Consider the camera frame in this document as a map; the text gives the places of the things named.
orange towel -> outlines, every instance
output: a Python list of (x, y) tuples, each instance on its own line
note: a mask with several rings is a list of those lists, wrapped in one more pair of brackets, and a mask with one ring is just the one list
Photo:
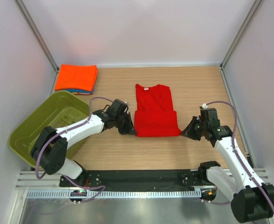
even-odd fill
[(62, 64), (55, 90), (78, 89), (92, 91), (97, 75), (98, 69), (96, 65), (76, 66)]

wooden surface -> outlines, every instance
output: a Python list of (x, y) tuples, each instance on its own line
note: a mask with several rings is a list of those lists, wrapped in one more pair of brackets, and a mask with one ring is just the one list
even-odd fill
[[(199, 106), (203, 103), (228, 101), (218, 67), (99, 69), (94, 94), (81, 98), (89, 101), (91, 97), (102, 96), (127, 101), (133, 119), (137, 106), (135, 84), (169, 86), (181, 130), (189, 124), (192, 116), (199, 115)], [(107, 103), (96, 99), (92, 102), (92, 110), (102, 109)], [(232, 129), (234, 120), (229, 106), (213, 106), (221, 124)], [(236, 139), (243, 149), (238, 132)], [(87, 170), (190, 169), (198, 168), (201, 162), (213, 160), (227, 167), (220, 154), (205, 139), (121, 136), (116, 128), (90, 136), (73, 159)]]

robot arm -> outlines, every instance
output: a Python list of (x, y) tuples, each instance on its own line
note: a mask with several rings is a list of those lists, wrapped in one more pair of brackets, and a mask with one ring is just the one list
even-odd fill
[(30, 154), (36, 161), (43, 145), (52, 136), (65, 131), (47, 146), (42, 154), (40, 165), (49, 175), (54, 173), (66, 175), (78, 185), (82, 185), (86, 180), (87, 172), (77, 162), (66, 158), (67, 149), (90, 135), (103, 132), (112, 127), (118, 128), (120, 134), (136, 135), (128, 105), (119, 99), (113, 101), (106, 111), (97, 110), (93, 112), (88, 120), (84, 119), (70, 126), (57, 129), (50, 126), (44, 128)]
[(232, 177), (228, 176), (220, 164), (210, 161), (200, 164), (199, 173), (202, 179), (215, 184), (231, 202), (231, 209), (240, 223), (255, 221), (273, 216), (273, 212), (265, 197), (252, 181), (251, 177), (264, 189), (274, 205), (274, 186), (266, 185), (254, 172), (240, 151), (234, 139), (232, 147), (232, 131), (228, 126), (221, 126), (215, 108), (200, 107), (200, 116), (193, 117), (190, 124), (182, 131), (182, 136), (200, 140), (204, 136), (224, 158)]

green plastic basket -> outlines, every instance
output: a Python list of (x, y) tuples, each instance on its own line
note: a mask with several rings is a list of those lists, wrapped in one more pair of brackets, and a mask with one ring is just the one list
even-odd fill
[[(36, 162), (30, 156), (30, 151), (42, 129), (47, 126), (58, 128), (71, 125), (88, 115), (88, 104), (70, 92), (57, 91), (10, 134), (9, 146), (27, 164), (35, 168)], [(86, 138), (71, 146), (66, 157), (70, 159), (85, 141)]]

t-shirt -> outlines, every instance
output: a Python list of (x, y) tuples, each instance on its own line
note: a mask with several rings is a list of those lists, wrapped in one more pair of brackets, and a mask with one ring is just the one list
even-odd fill
[(173, 110), (170, 88), (136, 84), (137, 110), (134, 127), (139, 137), (178, 136), (177, 113)]

